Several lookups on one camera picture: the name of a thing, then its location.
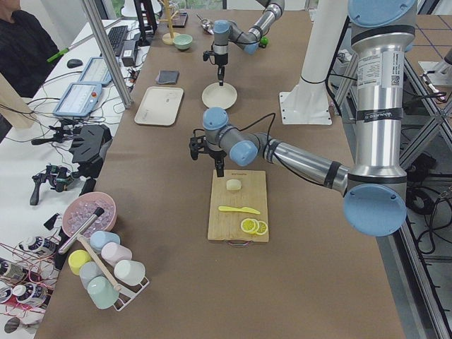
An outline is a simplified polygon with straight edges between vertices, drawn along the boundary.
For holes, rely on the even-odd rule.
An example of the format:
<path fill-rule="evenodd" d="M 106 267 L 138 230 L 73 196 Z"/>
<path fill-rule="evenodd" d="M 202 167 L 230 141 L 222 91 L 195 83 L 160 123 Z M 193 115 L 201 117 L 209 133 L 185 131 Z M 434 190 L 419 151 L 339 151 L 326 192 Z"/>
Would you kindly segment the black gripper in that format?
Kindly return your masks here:
<path fill-rule="evenodd" d="M 227 153 L 224 150 L 213 150 L 206 140 L 205 135 L 197 136 L 197 131 L 204 131 L 203 129 L 194 129 L 193 136 L 189 140 L 189 150 L 192 160 L 197 160 L 200 154 L 208 154 L 215 161 L 215 170 L 217 177 L 222 177 L 224 173 L 225 163 L 224 158 Z"/>
<path fill-rule="evenodd" d="M 225 77 L 225 65 L 228 63 L 228 53 L 225 54 L 218 54 L 217 52 L 213 50 L 204 51 L 203 53 L 203 60 L 207 61 L 209 60 L 211 64 L 215 64 L 218 66 L 217 71 L 217 78 L 218 78 L 218 84 L 219 86 L 222 86 L 222 83 L 224 83 L 224 77 Z"/>

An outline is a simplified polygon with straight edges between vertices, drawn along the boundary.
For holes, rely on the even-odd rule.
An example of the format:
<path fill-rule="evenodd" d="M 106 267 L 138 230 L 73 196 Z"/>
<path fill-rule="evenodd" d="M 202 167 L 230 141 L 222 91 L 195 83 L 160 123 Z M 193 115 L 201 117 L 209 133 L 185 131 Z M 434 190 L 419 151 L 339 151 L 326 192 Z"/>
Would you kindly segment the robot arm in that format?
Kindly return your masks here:
<path fill-rule="evenodd" d="M 216 20 L 213 24 L 213 43 L 210 50 L 204 51 L 203 60 L 214 58 L 213 64 L 218 66 L 219 86 L 224 85 L 229 43 L 236 44 L 247 54 L 253 54 L 258 49 L 261 39 L 268 33 L 270 26 L 282 16 L 285 10 L 284 0 L 258 2 L 264 7 L 263 13 L 247 31 L 239 28 L 233 20 Z"/>
<path fill-rule="evenodd" d="M 203 136 L 189 141 L 191 157 L 207 154 L 219 177 L 224 159 L 240 166 L 262 157 L 313 184 L 339 191 L 346 220 L 358 231 L 382 237 L 406 217 L 407 175 L 400 166 L 405 51 L 415 38 L 415 1 L 320 1 L 299 84 L 280 98 L 285 124 L 325 124 L 318 92 L 330 72 L 333 47 L 351 29 L 357 62 L 355 163 L 346 167 L 272 138 L 244 133 L 226 111 L 209 107 Z"/>

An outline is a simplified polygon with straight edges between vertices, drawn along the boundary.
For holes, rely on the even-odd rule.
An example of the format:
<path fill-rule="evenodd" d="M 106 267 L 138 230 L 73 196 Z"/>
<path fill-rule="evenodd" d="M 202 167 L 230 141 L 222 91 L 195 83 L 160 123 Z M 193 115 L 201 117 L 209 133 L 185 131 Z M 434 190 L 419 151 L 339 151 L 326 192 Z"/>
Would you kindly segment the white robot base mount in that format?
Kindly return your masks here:
<path fill-rule="evenodd" d="M 347 14 L 346 0 L 318 3 L 300 80 L 290 92 L 280 93 L 283 124 L 332 124 L 326 79 Z"/>

